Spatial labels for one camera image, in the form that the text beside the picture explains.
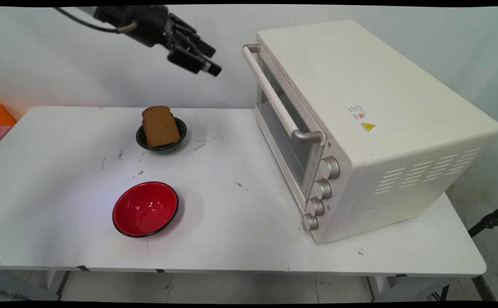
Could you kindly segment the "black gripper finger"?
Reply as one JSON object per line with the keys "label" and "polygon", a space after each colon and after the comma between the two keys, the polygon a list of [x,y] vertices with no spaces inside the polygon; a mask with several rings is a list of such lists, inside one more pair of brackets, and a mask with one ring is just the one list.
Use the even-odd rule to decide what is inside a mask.
{"label": "black gripper finger", "polygon": [[216,49],[204,41],[196,44],[192,43],[192,41],[188,43],[169,43],[166,48],[169,50],[167,55],[169,62],[194,74],[206,72],[216,77],[223,70],[220,65],[210,60],[214,56]]}
{"label": "black gripper finger", "polygon": [[206,43],[200,35],[198,35],[196,29],[186,23],[179,16],[169,13],[169,21],[172,23],[171,29],[172,34],[177,41],[180,41],[185,47],[193,47],[197,55],[202,55],[207,58],[212,58],[216,52],[216,49]]}

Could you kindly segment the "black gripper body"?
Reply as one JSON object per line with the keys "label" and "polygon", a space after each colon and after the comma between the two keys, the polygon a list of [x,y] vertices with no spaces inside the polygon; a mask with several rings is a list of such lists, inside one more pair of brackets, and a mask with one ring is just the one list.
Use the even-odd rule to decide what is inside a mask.
{"label": "black gripper body", "polygon": [[93,18],[116,29],[128,28],[124,35],[147,47],[168,44],[169,9],[165,5],[97,6]]}

